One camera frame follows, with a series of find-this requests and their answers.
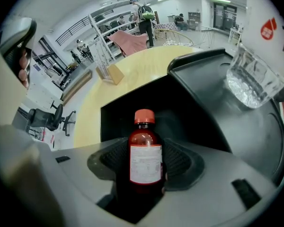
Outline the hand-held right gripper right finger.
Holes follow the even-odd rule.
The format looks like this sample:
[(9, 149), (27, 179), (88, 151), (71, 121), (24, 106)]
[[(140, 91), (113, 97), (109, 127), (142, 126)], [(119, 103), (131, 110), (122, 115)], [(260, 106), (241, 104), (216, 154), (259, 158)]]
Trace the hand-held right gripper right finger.
[(164, 139), (163, 162), (168, 176), (166, 191), (184, 191), (195, 185), (205, 173), (205, 161), (195, 151), (172, 139)]

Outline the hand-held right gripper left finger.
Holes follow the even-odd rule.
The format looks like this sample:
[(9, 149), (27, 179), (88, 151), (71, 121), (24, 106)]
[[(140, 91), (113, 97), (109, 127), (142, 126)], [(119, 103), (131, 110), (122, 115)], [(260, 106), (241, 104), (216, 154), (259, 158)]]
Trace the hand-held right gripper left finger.
[(118, 138), (91, 154), (87, 159), (89, 170), (99, 179), (116, 181), (128, 176), (128, 138)]

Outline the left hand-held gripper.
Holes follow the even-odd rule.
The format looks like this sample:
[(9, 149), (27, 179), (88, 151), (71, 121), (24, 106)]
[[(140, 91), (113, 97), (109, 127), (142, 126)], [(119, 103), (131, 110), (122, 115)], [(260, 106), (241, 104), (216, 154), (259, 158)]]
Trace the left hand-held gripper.
[(0, 30), (0, 53), (16, 77), (19, 76), (21, 66), (19, 60), (22, 52), (26, 52), (27, 65), (24, 69), (30, 71), (32, 49), (37, 29), (35, 20), (24, 17), (5, 25)]

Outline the person's left hand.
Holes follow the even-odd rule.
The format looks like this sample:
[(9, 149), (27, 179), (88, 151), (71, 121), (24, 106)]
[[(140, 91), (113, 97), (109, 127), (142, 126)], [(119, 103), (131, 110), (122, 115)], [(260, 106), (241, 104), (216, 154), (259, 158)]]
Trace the person's left hand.
[(18, 73), (18, 79), (22, 83), (22, 85), (28, 89), (29, 82), (28, 82), (28, 73), (26, 71), (28, 62), (27, 62), (27, 52), (25, 49), (21, 52), (21, 58), (19, 59), (20, 71)]

